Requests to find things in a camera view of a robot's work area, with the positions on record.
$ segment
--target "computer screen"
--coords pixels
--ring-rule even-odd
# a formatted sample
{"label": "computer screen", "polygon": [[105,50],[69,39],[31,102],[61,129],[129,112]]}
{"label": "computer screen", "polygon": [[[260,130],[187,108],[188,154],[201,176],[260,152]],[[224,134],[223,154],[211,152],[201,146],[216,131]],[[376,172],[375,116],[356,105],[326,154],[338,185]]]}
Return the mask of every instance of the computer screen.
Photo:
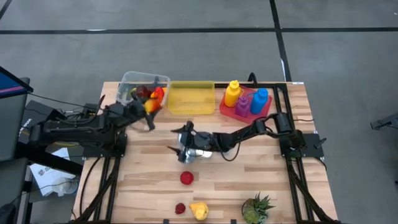
{"label": "computer screen", "polygon": [[28,91],[33,91],[33,88],[0,67],[0,99],[26,94]]}

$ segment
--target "concrete floor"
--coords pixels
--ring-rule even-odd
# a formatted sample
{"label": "concrete floor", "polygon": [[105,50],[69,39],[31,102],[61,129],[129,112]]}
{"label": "concrete floor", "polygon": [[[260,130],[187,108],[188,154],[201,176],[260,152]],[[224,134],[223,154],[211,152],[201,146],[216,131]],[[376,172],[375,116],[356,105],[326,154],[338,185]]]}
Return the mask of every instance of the concrete floor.
{"label": "concrete floor", "polygon": [[[398,27],[398,2],[276,0],[282,27]],[[273,27],[268,0],[12,0],[0,30]],[[398,111],[398,32],[283,34],[292,80],[305,82],[345,223],[396,223],[396,130],[369,122]],[[0,64],[35,93],[96,102],[124,72],[172,80],[283,81],[270,33],[0,35]],[[56,108],[68,108],[43,101]],[[32,223],[67,222],[73,197],[34,204]]]}

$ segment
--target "wooden tabletop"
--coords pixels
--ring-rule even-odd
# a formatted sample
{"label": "wooden tabletop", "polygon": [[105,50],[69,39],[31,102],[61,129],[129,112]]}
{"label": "wooden tabletop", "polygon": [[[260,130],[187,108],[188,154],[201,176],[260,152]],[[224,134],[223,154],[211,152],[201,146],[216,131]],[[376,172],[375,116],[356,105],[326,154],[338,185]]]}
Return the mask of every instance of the wooden tabletop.
{"label": "wooden tabletop", "polygon": [[[115,102],[118,82],[105,82],[101,95],[106,95],[103,104]],[[294,119],[312,119],[311,109],[303,84],[287,83]],[[182,127],[192,120],[197,131],[231,133],[247,124],[220,114],[218,105],[224,89],[216,88],[216,110],[211,115],[177,116],[164,108],[155,118],[156,129],[140,133],[127,128],[128,145],[126,155],[121,159],[118,186],[113,207],[112,223],[162,223],[167,218],[171,223],[198,223],[189,210],[189,203],[205,202],[210,211],[207,223],[229,223],[237,219],[245,223],[241,206],[247,198],[253,198],[261,191],[269,195],[271,204],[267,223],[295,223],[292,196],[285,159],[280,155],[279,142],[268,136],[257,136],[241,145],[239,156],[233,162],[226,162],[214,153],[208,161],[195,161],[185,165],[166,146],[176,146],[177,135],[171,129]],[[280,92],[282,109],[285,110]],[[276,112],[272,100],[269,113]],[[273,121],[267,125],[275,129]],[[315,130],[313,122],[296,121],[297,129],[304,133]],[[233,157],[236,148],[227,155]],[[73,211],[78,215],[82,183],[95,158],[85,162],[80,186]],[[101,159],[91,175],[83,197],[83,210],[98,192],[104,159]],[[333,219],[337,219],[325,168],[315,159],[303,159],[308,188],[319,206]],[[192,185],[180,183],[183,171],[194,173]],[[307,218],[303,197],[298,190],[303,219]],[[104,196],[101,217],[104,219],[108,194]],[[187,210],[176,215],[175,206],[184,203]]]}

